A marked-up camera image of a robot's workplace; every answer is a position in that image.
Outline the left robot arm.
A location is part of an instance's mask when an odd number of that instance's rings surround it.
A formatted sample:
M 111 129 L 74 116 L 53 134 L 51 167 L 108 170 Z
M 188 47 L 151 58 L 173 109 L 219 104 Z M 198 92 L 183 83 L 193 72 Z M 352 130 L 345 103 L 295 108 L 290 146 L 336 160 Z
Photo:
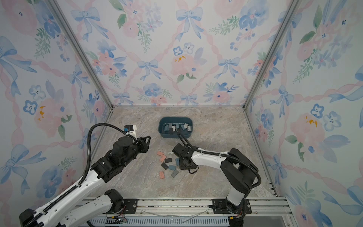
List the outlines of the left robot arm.
M 121 173 L 137 155 L 148 152 L 150 140 L 150 136 L 135 141 L 129 136 L 120 137 L 113 148 L 91 166 L 85 179 L 79 179 L 48 204 L 22 212 L 19 216 L 21 226 L 77 227 L 100 214 L 120 212 L 125 205 L 115 189 L 106 191 L 86 205 L 79 207 L 78 204 Z

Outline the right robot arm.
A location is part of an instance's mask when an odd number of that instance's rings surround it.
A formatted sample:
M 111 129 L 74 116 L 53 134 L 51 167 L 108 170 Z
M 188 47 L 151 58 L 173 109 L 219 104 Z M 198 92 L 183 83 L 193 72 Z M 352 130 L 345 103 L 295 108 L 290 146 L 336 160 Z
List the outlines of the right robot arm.
M 181 170 L 198 171 L 200 166 L 208 166 L 223 172 L 231 185 L 225 199 L 225 205 L 213 209 L 230 214 L 247 214 L 247 196 L 251 190 L 261 184 L 258 168 L 239 150 L 213 152 L 190 145 L 177 144 L 173 153 L 179 158 Z

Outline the grey-green eraser bottom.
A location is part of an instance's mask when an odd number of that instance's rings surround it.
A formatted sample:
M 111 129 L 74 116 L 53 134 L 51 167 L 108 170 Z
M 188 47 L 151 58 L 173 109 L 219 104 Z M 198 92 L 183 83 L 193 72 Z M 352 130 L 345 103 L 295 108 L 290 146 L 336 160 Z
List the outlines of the grey-green eraser bottom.
M 178 170 L 175 170 L 175 171 L 171 174 L 171 177 L 172 177 L 172 178 L 175 178 L 178 174 L 179 174 L 179 171 L 178 171 Z

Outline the teal plastic storage box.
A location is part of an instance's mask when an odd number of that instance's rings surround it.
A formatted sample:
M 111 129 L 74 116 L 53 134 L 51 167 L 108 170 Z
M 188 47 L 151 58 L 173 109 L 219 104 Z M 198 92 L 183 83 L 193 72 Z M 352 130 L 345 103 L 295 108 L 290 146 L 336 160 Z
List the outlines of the teal plastic storage box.
M 176 131 L 173 134 L 169 134 L 169 131 L 164 131 L 164 127 L 166 125 L 168 125 L 169 123 L 172 123 L 172 126 L 175 126 L 176 124 L 179 124 L 179 126 L 184 125 L 185 123 L 187 123 L 188 125 L 191 126 L 192 131 L 187 131 L 187 128 L 185 131 L 183 131 L 181 128 L 176 129 Z M 178 139 L 178 135 L 177 133 L 180 132 L 185 138 L 190 138 L 192 132 L 193 132 L 193 121 L 191 118 L 188 117 L 163 117 L 160 121 L 159 121 L 159 126 L 158 126 L 158 131 L 159 134 L 163 137 L 163 138 L 168 138 L 168 139 Z

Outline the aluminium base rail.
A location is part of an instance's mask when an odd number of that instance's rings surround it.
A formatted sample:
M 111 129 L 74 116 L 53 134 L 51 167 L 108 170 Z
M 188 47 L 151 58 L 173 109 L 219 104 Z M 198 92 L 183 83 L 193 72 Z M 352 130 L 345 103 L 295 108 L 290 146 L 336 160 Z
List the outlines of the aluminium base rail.
M 224 198 L 125 198 L 118 214 L 101 197 L 85 198 L 56 227 L 296 227 L 284 197 L 250 197 L 246 214 L 229 214 Z

